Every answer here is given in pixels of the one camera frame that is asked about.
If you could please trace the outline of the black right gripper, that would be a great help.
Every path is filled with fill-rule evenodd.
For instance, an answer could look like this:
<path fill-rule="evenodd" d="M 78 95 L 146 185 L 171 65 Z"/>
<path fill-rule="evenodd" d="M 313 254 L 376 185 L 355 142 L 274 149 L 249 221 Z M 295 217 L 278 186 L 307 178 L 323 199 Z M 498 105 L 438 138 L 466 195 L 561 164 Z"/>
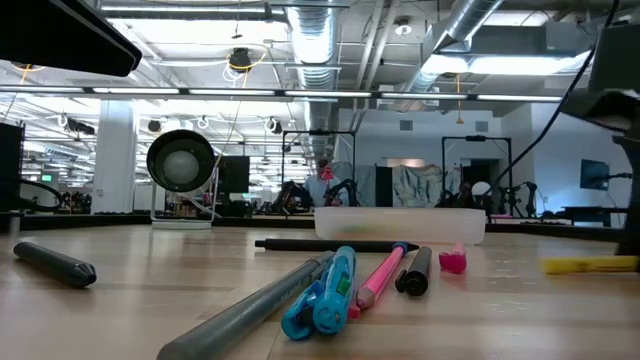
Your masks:
<path fill-rule="evenodd" d="M 639 133 L 639 25 L 602 29 L 587 87 L 571 92 L 560 112 L 622 133 Z M 617 255 L 639 255 L 639 141 L 616 135 L 632 170 L 631 195 Z"/>

